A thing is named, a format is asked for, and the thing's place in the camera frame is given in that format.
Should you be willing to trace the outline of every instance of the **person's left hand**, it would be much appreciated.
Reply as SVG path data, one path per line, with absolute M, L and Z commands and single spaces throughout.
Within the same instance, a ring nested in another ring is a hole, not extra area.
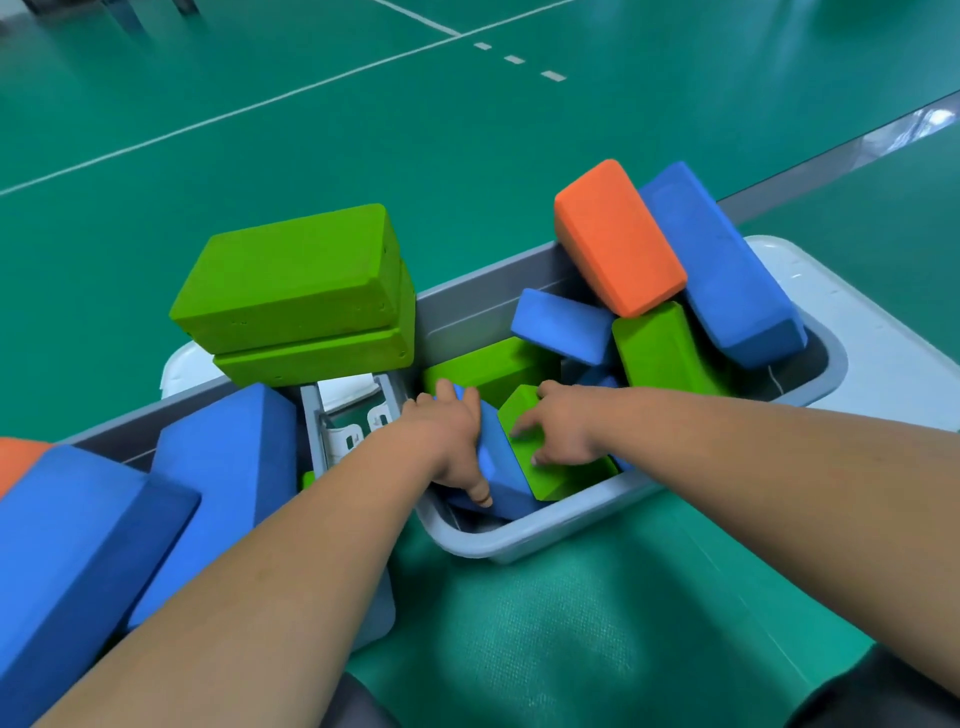
M 480 435 L 480 393 L 468 387 L 457 399 L 448 379 L 437 382 L 437 397 L 424 392 L 416 400 L 407 400 L 399 422 L 421 425 L 438 449 L 434 481 L 449 488 L 460 488 L 477 505 L 493 504 L 490 484 L 480 474 L 477 463 L 477 437 Z

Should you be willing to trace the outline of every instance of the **green foam block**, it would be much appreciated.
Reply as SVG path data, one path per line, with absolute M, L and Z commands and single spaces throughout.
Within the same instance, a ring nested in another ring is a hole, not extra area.
M 209 239 L 172 318 L 213 354 L 391 327 L 400 252 L 383 205 Z
M 662 303 L 635 319 L 613 322 L 623 369 L 632 387 L 678 389 L 701 395 L 732 392 L 726 373 L 718 370 L 697 347 L 684 307 Z
M 610 457 L 601 457 L 586 465 L 533 465 L 530 458 L 543 446 L 543 431 L 537 428 L 521 438 L 511 437 L 510 431 L 514 428 L 516 419 L 528 409 L 537 406 L 538 401 L 540 399 L 537 397 L 537 387 L 521 384 L 497 412 L 534 498 L 560 500 L 619 473 Z
M 449 379 L 462 387 L 476 387 L 481 400 L 499 407 L 520 384 L 539 385 L 545 379 L 559 380 L 560 357 L 511 336 L 425 369 L 424 390 L 436 395 L 438 379 Z
M 414 283 L 401 263 L 400 316 L 396 325 L 351 336 L 218 354 L 213 363 L 240 387 L 255 382 L 279 387 L 403 369 L 414 360 L 416 314 Z

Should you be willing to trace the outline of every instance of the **white dashed line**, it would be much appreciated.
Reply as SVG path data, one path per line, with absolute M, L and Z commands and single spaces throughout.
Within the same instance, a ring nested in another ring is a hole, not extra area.
M 124 147 L 123 149 L 118 149 L 115 152 L 110 152 L 109 154 L 101 155 L 93 159 L 88 159 L 83 161 L 80 164 L 74 164 L 71 167 L 64 167 L 56 172 L 51 172 L 50 174 L 43 175 L 41 177 L 36 177 L 32 180 L 27 180 L 26 182 L 21 182 L 20 184 L 15 184 L 6 189 L 0 189 L 0 197 L 6 197 L 7 195 L 12 195 L 14 192 L 19 192 L 20 190 L 27 189 L 28 187 L 33 187 L 37 184 L 43 182 L 49 182 L 50 180 L 55 180 L 57 178 L 63 177 L 64 175 L 73 174 L 74 172 L 79 172 L 82 169 L 87 167 L 92 167 L 95 164 L 100 164 L 101 162 L 109 161 L 110 159 L 116 159 L 117 157 L 122 157 L 123 155 L 128 155 L 131 152 L 136 152 L 141 149 L 146 149 L 147 147 L 152 147 L 155 144 L 159 144 L 161 141 L 166 141 L 167 139 L 173 139 L 182 134 L 188 132 L 195 132 L 197 129 L 203 129 L 208 127 L 211 124 L 216 124 L 227 119 L 231 119 L 234 116 L 239 116 L 240 114 L 247 113 L 248 111 L 253 111 L 256 109 L 262 109 L 263 107 L 268 107 L 271 104 L 275 104 L 284 99 L 289 99 L 293 96 L 299 96 L 306 91 L 312 91 L 314 88 L 320 88 L 322 85 L 332 84 L 341 79 L 349 78 L 350 76 L 355 76 L 358 73 L 363 73 L 364 71 L 369 71 L 372 68 L 377 68 L 378 66 L 384 65 L 386 63 L 393 63 L 394 61 L 399 61 L 400 59 L 405 59 L 410 56 L 415 56 L 418 53 L 423 53 L 423 51 L 429 51 L 433 48 L 439 48 L 442 45 L 447 45 L 456 40 L 459 40 L 462 37 L 467 36 L 476 36 L 480 33 L 485 33 L 486 31 L 493 30 L 493 28 L 499 28 L 501 25 L 507 25 L 508 23 L 513 23 L 518 20 L 522 20 L 525 17 L 530 17 L 531 15 L 536 15 L 540 12 L 552 10 L 553 8 L 558 8 L 561 5 L 569 5 L 574 2 L 574 0 L 557 0 L 555 3 L 550 3 L 549 5 L 544 5 L 540 8 L 534 8 L 531 11 L 522 12 L 520 15 L 514 15 L 513 17 L 508 17 L 505 20 L 500 20 L 490 25 L 485 25 L 482 28 L 475 28 L 472 31 L 467 31 L 466 33 L 461 33 L 457 36 L 451 36 L 444 38 L 443 40 L 438 40 L 435 43 L 428 43 L 427 45 L 422 45 L 420 48 L 414 48 L 413 50 L 406 51 L 404 53 L 397 53 L 395 56 L 390 56 L 389 58 L 380 59 L 379 61 L 374 61 L 373 63 L 367 63 L 366 65 L 357 66 L 356 68 L 351 69 L 350 71 L 345 71 L 344 73 L 338 73 L 336 76 L 330 76 L 329 78 L 323 79 L 322 81 L 317 81 L 313 84 L 307 84 L 301 86 L 300 88 L 294 88 L 291 91 L 286 93 L 278 94 L 269 99 L 264 99 L 263 101 L 258 101 L 255 104 L 250 104 L 249 106 L 242 107 L 241 109 L 234 109 L 233 111 L 228 111 L 227 113 L 222 113 L 219 116 L 213 116 L 204 121 L 198 121 L 196 124 L 190 124 L 189 126 L 183 127 L 181 129 L 173 130 L 166 134 L 161 134 L 160 136 L 155 136 L 152 139 L 147 139 L 146 141 L 141 141 L 139 144 L 133 144 L 129 147 Z
M 394 5 L 393 3 L 388 2 L 388 0 L 373 0 L 373 2 L 379 3 L 380 5 L 390 8 L 392 11 L 402 12 L 407 17 L 412 17 L 414 20 L 417 20 L 418 22 L 423 23 L 423 25 L 428 25 L 431 28 L 433 28 L 435 31 L 446 33 L 448 36 L 460 37 L 461 35 L 460 33 L 457 33 L 452 28 L 447 28 L 445 25 L 441 25 L 440 23 L 435 23 L 430 18 L 423 17 L 422 15 L 417 15 L 413 11 L 408 11 L 406 8 L 402 8 L 399 5 Z

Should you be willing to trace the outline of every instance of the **person's right arm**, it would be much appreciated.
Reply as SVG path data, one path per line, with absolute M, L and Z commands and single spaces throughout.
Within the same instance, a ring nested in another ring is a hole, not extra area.
M 960 435 L 804 407 L 544 382 L 538 463 L 636 465 L 960 695 Z

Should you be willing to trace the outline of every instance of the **gray container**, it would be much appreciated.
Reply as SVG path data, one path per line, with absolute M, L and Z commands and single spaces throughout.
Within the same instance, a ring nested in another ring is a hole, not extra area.
M 538 288 L 578 301 L 595 302 L 592 292 L 556 243 L 502 260 L 451 280 L 417 296 L 417 358 L 410 369 L 378 376 L 394 417 L 418 390 L 420 371 L 447 359 L 510 336 L 517 299 L 524 288 Z M 839 340 L 803 313 L 809 345 L 802 353 L 737 383 L 742 396 L 754 400 L 806 406 L 835 390 L 847 373 L 847 356 Z M 576 376 L 564 365 L 564 377 Z M 225 377 L 99 425 L 65 441 L 69 444 L 148 469 L 159 432 L 166 425 L 235 391 Z M 300 409 L 303 470 L 310 470 L 311 440 L 300 392 L 281 390 Z M 319 418 L 311 430 L 323 427 Z M 538 551 L 591 523 L 655 493 L 659 486 L 638 471 L 621 473 L 514 522 L 504 522 L 449 508 L 428 490 L 417 515 L 438 546 L 465 558 L 510 563 Z

